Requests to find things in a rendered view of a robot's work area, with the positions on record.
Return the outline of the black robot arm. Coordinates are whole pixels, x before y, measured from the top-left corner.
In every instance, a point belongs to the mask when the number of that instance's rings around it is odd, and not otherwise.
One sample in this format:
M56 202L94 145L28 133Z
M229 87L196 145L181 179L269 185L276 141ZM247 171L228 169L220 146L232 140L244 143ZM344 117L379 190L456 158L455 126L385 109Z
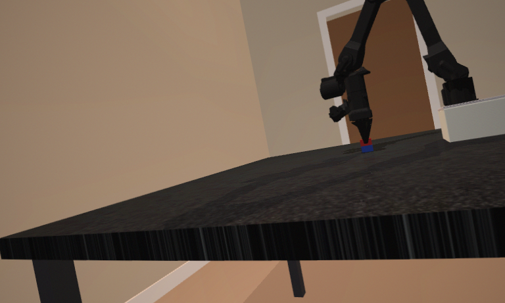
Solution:
M334 76L321 79L320 93L323 99L342 96L345 89L347 93L366 89L364 75L371 73L362 67L366 42L380 5L385 1L387 0L364 1L352 37L338 57ZM423 56L423 59L428 65L428 70L446 81L442 84L441 90L443 105L479 100L476 99L473 79L468 75L468 68L457 63L441 39L424 0L407 0L407 2L427 45L428 55Z

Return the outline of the red block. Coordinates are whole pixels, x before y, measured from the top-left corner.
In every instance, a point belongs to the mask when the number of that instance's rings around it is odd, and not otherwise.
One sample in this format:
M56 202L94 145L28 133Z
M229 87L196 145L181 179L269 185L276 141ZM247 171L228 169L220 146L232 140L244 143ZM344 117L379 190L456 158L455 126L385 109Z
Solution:
M360 146L363 147L363 146L367 146L367 145L372 145L372 140L371 138L368 139L368 143L364 144L363 140L361 139L360 140Z

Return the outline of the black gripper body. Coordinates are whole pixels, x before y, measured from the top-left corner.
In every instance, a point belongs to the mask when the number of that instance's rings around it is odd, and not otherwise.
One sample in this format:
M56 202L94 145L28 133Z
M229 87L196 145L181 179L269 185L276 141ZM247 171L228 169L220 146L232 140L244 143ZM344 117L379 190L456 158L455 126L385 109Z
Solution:
M372 118L366 89L347 93L347 101L350 109L350 121L356 122Z

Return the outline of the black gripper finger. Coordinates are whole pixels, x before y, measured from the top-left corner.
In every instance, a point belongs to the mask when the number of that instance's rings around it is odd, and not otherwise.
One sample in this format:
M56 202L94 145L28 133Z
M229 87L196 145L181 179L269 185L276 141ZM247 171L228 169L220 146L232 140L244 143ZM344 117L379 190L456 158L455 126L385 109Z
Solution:
M372 119L366 119L366 120L360 120L356 122L351 122L353 125L355 125L358 128L358 131L361 135L361 138L364 142L364 144L368 143L368 139L370 136L370 130L372 126Z

